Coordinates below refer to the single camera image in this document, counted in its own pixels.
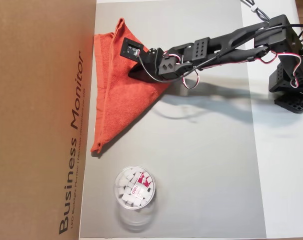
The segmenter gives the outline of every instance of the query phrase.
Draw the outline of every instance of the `cardboard panel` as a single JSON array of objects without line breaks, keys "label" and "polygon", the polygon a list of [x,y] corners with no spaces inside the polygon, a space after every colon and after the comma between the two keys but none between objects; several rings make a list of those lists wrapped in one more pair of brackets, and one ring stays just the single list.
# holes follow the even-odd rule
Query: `cardboard panel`
[{"label": "cardboard panel", "polygon": [[95,0],[0,0],[0,239],[79,237]]}]

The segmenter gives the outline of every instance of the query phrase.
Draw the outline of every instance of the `robotic arm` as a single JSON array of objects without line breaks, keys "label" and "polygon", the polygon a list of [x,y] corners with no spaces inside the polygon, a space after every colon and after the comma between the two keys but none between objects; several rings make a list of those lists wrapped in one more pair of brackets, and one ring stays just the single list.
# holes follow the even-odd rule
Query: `robotic arm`
[{"label": "robotic arm", "polygon": [[[280,64],[269,77],[269,91],[284,92],[275,104],[300,113],[303,111],[303,45],[293,27],[303,27],[303,24],[290,24],[285,15],[280,15],[269,22],[215,38],[199,39],[165,52],[161,48],[145,52],[142,44],[125,38],[120,55],[137,62],[129,71],[129,77],[149,83],[171,83],[195,70],[228,63],[264,62],[261,58],[273,52],[273,60],[279,57]],[[253,49],[237,49],[251,39],[254,39]]]}]

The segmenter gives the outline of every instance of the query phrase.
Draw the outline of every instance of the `gray surface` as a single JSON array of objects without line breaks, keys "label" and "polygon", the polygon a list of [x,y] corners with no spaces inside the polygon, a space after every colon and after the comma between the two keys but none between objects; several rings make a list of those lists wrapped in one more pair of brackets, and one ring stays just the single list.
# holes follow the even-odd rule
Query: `gray surface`
[{"label": "gray surface", "polygon": [[[101,3],[95,33],[113,32],[120,17],[148,48],[164,50],[243,25],[239,0]],[[246,64],[204,70],[188,93],[173,85],[100,158],[90,154],[95,69],[92,75],[81,237],[266,237]],[[113,193],[119,171],[132,165],[157,182],[149,212],[127,218],[149,217],[135,231],[120,220],[127,213]]]}]

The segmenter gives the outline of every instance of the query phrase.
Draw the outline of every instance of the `orange towel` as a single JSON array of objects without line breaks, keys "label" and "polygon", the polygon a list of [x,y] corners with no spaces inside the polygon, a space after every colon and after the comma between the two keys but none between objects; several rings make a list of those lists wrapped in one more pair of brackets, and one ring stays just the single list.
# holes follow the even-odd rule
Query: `orange towel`
[{"label": "orange towel", "polygon": [[102,147],[124,130],[169,86],[128,77],[136,62],[120,56],[124,38],[138,39],[118,21],[115,32],[94,36],[97,74],[95,137],[91,152]]}]

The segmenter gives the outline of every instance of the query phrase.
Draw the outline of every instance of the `white background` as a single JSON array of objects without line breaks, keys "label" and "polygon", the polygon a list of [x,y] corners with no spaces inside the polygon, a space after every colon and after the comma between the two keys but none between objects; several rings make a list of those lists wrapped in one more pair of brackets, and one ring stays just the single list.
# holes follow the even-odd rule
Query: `white background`
[{"label": "white background", "polygon": [[[108,2],[136,1],[97,0]],[[295,0],[255,2],[270,18],[286,14],[290,23],[299,23]],[[248,6],[241,8],[244,27],[260,22]],[[303,114],[273,105],[268,83],[278,63],[247,63],[262,202],[267,238],[299,238],[303,237]]]}]

